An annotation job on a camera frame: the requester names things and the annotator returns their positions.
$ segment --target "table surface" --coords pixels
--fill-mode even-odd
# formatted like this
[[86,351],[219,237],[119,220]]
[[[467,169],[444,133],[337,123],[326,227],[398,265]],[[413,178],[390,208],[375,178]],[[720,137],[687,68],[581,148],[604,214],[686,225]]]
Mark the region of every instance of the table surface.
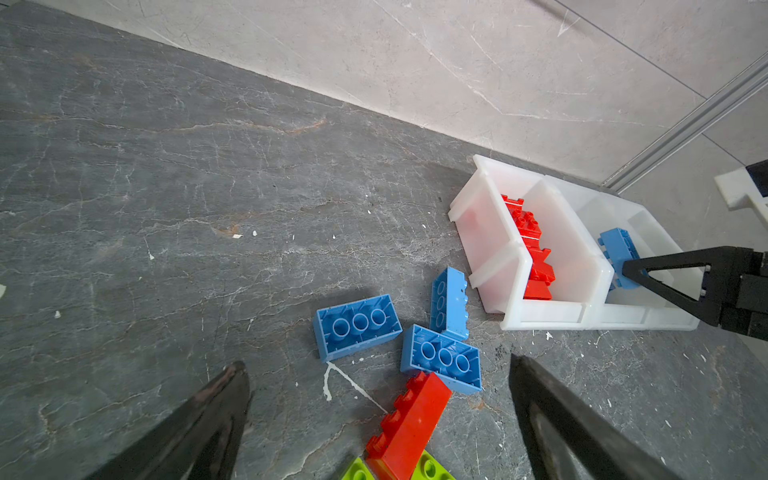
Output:
[[[237,478],[333,480],[407,378],[400,338],[322,364],[314,312],[389,293],[426,326],[432,280],[468,270],[467,156],[546,171],[34,4],[0,51],[4,478],[85,475],[242,359]],[[531,478],[513,352],[685,478],[768,476],[768,376],[735,335],[502,332],[468,296],[485,390],[428,447],[457,478]]]

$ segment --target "green toy brick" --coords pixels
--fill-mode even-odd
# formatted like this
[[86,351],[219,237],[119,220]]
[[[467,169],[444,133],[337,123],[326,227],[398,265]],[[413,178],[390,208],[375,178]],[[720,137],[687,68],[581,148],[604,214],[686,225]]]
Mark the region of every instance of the green toy brick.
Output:
[[456,480],[456,477],[448,473],[448,470],[445,470],[435,457],[425,450],[416,470],[413,471],[411,480]]
[[349,468],[344,472],[344,476],[340,480],[376,480],[373,477],[373,473],[368,470],[366,463],[360,459],[355,458],[355,461],[349,464]]

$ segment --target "gray stone surface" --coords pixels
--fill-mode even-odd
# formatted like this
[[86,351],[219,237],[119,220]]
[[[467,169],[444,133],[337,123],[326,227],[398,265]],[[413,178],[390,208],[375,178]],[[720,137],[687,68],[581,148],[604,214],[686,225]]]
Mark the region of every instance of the gray stone surface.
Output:
[[[26,3],[0,51],[0,476],[78,478],[242,359],[237,478],[334,479],[383,412],[320,363],[313,312],[390,293],[426,325],[434,276],[467,270],[446,216],[466,156],[498,155]],[[686,478],[766,477],[766,370],[735,335],[547,340],[468,295],[485,391],[429,446],[457,478],[531,477],[510,352]],[[400,347],[335,365],[391,409]]]

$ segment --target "tile grout line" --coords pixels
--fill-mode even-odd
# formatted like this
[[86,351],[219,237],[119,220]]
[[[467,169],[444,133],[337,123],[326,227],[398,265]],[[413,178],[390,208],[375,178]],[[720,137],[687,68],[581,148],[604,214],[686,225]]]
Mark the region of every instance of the tile grout line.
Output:
[[714,141],[714,140],[712,140],[711,138],[709,138],[705,132],[701,132],[701,136],[702,136],[702,137],[704,137],[704,138],[706,138],[707,140],[709,140],[709,141],[710,141],[710,142],[712,142],[713,144],[715,144],[715,146],[716,146],[717,148],[719,148],[719,149],[721,149],[722,151],[724,151],[725,153],[727,153],[729,157],[733,158],[735,161],[739,162],[739,163],[740,163],[740,164],[742,164],[744,167],[746,167],[746,164],[745,164],[744,162],[742,162],[741,160],[739,160],[738,158],[736,158],[735,156],[733,156],[733,154],[731,154],[731,153],[730,153],[728,150],[726,150],[725,148],[722,148],[722,147],[720,146],[720,144],[718,144],[716,141]]
[[608,36],[610,39],[612,39],[613,41],[617,42],[617,43],[618,43],[619,45],[621,45],[622,47],[626,48],[627,50],[631,51],[632,53],[634,53],[634,54],[635,54],[635,55],[637,55],[638,57],[640,57],[640,58],[642,58],[643,60],[645,60],[646,62],[648,62],[649,64],[653,65],[653,66],[654,66],[656,69],[658,69],[659,71],[661,71],[662,73],[664,73],[664,74],[665,74],[666,76],[668,76],[669,78],[671,78],[671,79],[675,80],[677,83],[679,83],[679,84],[683,85],[685,88],[687,88],[688,90],[692,91],[694,94],[696,94],[696,95],[698,95],[698,96],[702,97],[704,100],[707,100],[707,99],[708,99],[708,97],[705,97],[704,95],[702,95],[702,94],[700,94],[699,92],[695,91],[693,88],[691,88],[691,87],[689,87],[688,85],[684,84],[684,83],[683,83],[683,82],[682,82],[682,81],[681,81],[679,78],[675,77],[675,76],[674,76],[674,75],[672,75],[670,72],[668,72],[668,71],[664,70],[664,69],[663,69],[662,67],[660,67],[659,65],[656,65],[656,64],[655,64],[655,63],[653,63],[652,61],[650,61],[650,60],[648,60],[647,58],[645,58],[643,55],[641,55],[641,54],[640,54],[640,52],[636,51],[634,48],[632,48],[632,47],[630,47],[629,45],[625,44],[624,42],[622,42],[622,41],[621,41],[621,40],[619,40],[618,38],[614,37],[613,35],[611,35],[611,34],[610,34],[610,33],[608,33],[607,31],[605,31],[604,29],[602,29],[602,28],[598,27],[598,26],[597,26],[595,23],[593,23],[592,21],[590,21],[588,18],[584,17],[584,16],[583,16],[582,14],[580,14],[579,12],[576,12],[576,11],[575,11],[573,8],[571,8],[571,7],[567,6],[565,3],[561,2],[560,0],[553,0],[553,1],[554,1],[555,3],[557,3],[557,4],[559,4],[560,6],[562,6],[562,7],[565,7],[565,8],[566,8],[566,9],[567,9],[567,10],[568,10],[570,13],[573,13],[574,15],[578,16],[579,18],[583,18],[583,19],[584,19],[584,21],[585,21],[585,22],[587,22],[589,25],[592,25],[592,26],[593,26],[593,27],[595,27],[595,28],[596,28],[598,31],[600,31],[600,32],[602,32],[603,34],[607,35],[607,36]]

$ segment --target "blue toy brick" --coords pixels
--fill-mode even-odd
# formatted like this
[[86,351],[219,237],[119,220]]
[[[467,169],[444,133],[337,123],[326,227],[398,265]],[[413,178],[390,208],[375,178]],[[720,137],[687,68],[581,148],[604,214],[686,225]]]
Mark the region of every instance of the blue toy brick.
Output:
[[323,362],[381,345],[402,333],[389,295],[317,310],[313,325]]
[[463,342],[469,338],[467,330],[467,279],[464,273],[450,266],[432,282],[432,311],[429,328]]
[[445,386],[466,395],[482,391],[480,351],[423,326],[414,325],[406,332],[400,371],[434,372]]
[[634,242],[632,237],[629,236],[629,232],[621,228],[614,228],[613,230],[601,233],[598,243],[605,247],[603,254],[614,266],[614,271],[616,272],[614,283],[616,287],[627,290],[638,288],[640,285],[621,274],[624,262],[640,258],[640,255],[637,254],[637,250],[634,248]]

